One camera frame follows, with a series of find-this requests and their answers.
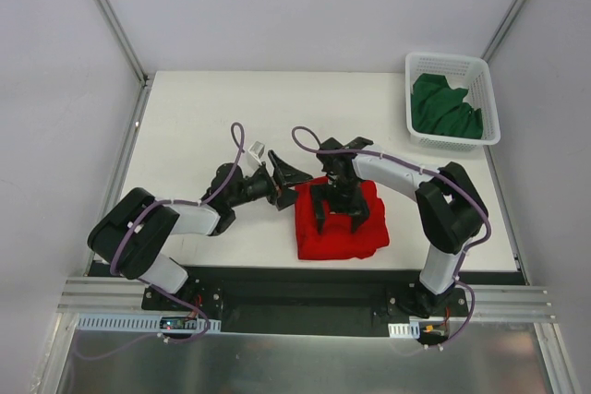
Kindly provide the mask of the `red t shirt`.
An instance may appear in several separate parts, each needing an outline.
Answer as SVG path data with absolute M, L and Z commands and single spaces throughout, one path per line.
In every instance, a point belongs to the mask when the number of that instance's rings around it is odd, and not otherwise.
M 325 177 L 298 185 L 295 191 L 295 238 L 297 256 L 300 260 L 346 260 L 372 257 L 379 249 L 390 244 L 386 225 L 386 212 L 378 196 L 376 184 L 366 181 L 361 184 L 363 197 L 369 208 L 369 218 L 354 233 L 352 218 L 342 214 L 326 215 L 322 232 L 317 229 L 310 188 L 324 185 Z

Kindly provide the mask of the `white plastic basket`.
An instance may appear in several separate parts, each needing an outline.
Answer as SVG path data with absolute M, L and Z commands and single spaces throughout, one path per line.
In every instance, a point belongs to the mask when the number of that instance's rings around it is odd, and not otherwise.
M 488 64 L 477 57 L 408 54 L 405 108 L 411 139 L 420 146 L 472 150 L 501 138 Z

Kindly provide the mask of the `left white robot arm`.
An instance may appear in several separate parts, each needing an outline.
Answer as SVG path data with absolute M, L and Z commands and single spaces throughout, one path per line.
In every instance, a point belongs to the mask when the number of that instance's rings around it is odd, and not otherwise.
M 129 191 L 90 231 L 87 245 L 111 265 L 111 272 L 163 289 L 163 299 L 177 310 L 190 307 L 196 289 L 188 272 L 162 253 L 173 235 L 218 236 L 235 222 L 235 208 L 265 199 L 278 210 L 295 204 L 297 185 L 312 180 L 305 173 L 268 152 L 273 170 L 261 161 L 251 175 L 236 163 L 216 170 L 210 187 L 197 202 L 158 200 L 142 187 Z

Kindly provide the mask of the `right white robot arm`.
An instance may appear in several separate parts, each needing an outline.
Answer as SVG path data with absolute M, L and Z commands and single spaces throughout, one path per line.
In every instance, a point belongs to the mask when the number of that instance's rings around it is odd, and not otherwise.
M 396 303 L 411 316 L 437 315 L 448 304 L 465 246 L 489 227 L 488 210 L 464 167 L 451 161 L 432 170 L 383 152 L 364 137 L 346 145 L 330 137 L 319 144 L 316 157 L 327 177 L 310 188 L 319 232 L 331 215 L 347 217 L 351 234 L 368 226 L 371 209 L 362 191 L 368 182 L 416 203 L 428 255 L 414 287 L 398 295 Z

